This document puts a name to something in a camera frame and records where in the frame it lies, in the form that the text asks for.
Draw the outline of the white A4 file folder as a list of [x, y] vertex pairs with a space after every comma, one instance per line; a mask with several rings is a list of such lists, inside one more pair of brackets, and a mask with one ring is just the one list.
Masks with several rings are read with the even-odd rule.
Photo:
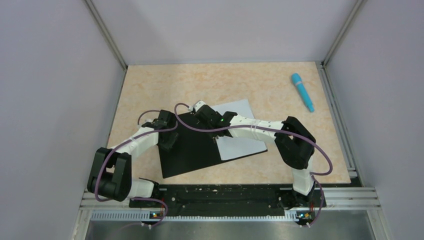
[[181, 123], [174, 132], [177, 138], [170, 149], [158, 146], [164, 179], [268, 151], [262, 141], [227, 136], [214, 140], [207, 133], [190, 130]]

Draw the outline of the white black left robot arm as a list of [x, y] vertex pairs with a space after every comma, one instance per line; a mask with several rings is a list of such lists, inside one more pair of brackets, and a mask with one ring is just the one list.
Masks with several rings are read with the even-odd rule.
[[132, 163], [148, 149], [157, 146], [169, 151], [179, 134], [176, 115], [158, 111], [152, 121], [139, 124], [137, 131], [111, 148], [100, 147], [94, 154], [87, 190], [99, 202], [122, 202], [131, 198], [151, 198], [158, 183], [132, 176]]

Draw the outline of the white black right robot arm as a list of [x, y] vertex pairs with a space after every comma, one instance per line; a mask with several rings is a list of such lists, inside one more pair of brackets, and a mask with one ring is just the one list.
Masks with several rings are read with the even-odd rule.
[[292, 170], [292, 194], [297, 201], [310, 201], [314, 191], [311, 161], [315, 138], [292, 116], [283, 121], [248, 118], [237, 112], [220, 114], [204, 101], [189, 107], [189, 111], [211, 137], [242, 138], [275, 144], [283, 162]]

